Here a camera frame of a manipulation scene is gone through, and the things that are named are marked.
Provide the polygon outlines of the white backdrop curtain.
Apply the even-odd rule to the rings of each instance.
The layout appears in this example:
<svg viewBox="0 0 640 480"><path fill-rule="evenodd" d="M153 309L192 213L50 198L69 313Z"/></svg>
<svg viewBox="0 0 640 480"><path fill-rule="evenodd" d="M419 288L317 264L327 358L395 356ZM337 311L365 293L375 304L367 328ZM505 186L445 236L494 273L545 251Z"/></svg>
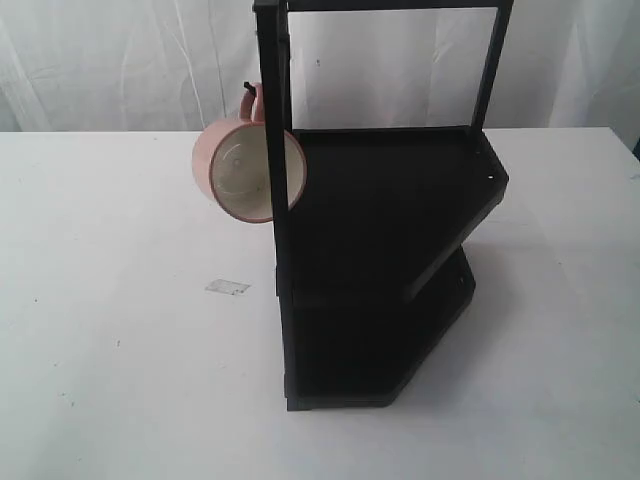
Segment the white backdrop curtain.
<svg viewBox="0 0 640 480"><path fill-rule="evenodd" d="M298 128L445 126L473 114L495 12L293 13ZM5 1L5 131L198 131L259 78L248 1ZM639 5L514 4L485 124L639 135Z"/></svg>

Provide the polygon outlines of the black hook on rack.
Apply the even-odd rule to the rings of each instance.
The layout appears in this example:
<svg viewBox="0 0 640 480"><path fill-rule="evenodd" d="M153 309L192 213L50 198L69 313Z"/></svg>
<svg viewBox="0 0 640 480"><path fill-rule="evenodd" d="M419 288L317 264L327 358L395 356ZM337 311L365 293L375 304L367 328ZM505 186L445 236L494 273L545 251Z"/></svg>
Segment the black hook on rack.
<svg viewBox="0 0 640 480"><path fill-rule="evenodd" d="M248 81L245 81L243 86L252 96L254 96L254 97L257 96L257 89L253 84L251 84Z"/></svg>

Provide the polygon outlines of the black two-tier shelf rack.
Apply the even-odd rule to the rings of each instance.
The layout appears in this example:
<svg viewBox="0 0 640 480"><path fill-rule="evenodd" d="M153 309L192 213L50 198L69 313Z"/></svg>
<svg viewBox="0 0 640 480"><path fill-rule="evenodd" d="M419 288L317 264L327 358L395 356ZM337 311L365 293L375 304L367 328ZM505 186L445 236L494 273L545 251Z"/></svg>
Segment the black two-tier shelf rack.
<svg viewBox="0 0 640 480"><path fill-rule="evenodd" d="M463 244L509 181L483 127L511 2L492 3L469 124L292 124L290 14L429 8L427 1L253 5L290 411L392 404L472 300L476 282Z"/></svg>

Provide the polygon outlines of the pink ceramic mug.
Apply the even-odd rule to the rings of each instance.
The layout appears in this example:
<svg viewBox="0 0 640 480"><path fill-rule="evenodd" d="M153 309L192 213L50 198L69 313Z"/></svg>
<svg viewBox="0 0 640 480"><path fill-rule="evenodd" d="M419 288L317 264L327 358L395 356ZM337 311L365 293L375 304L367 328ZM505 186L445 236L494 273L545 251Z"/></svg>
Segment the pink ceramic mug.
<svg viewBox="0 0 640 480"><path fill-rule="evenodd" d="M263 88L246 89L236 118L207 126L192 152L192 173L201 192L245 223L273 219Z"/></svg>

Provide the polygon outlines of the clear tape patch on table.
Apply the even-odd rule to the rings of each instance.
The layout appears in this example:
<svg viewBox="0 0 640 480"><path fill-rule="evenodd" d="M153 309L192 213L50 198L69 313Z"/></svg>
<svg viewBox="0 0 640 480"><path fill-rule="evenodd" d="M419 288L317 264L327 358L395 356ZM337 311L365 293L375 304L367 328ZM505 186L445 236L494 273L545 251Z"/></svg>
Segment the clear tape patch on table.
<svg viewBox="0 0 640 480"><path fill-rule="evenodd" d="M211 281L206 287L206 291L237 296L243 295L250 288L249 284L229 281L225 279L216 279Z"/></svg>

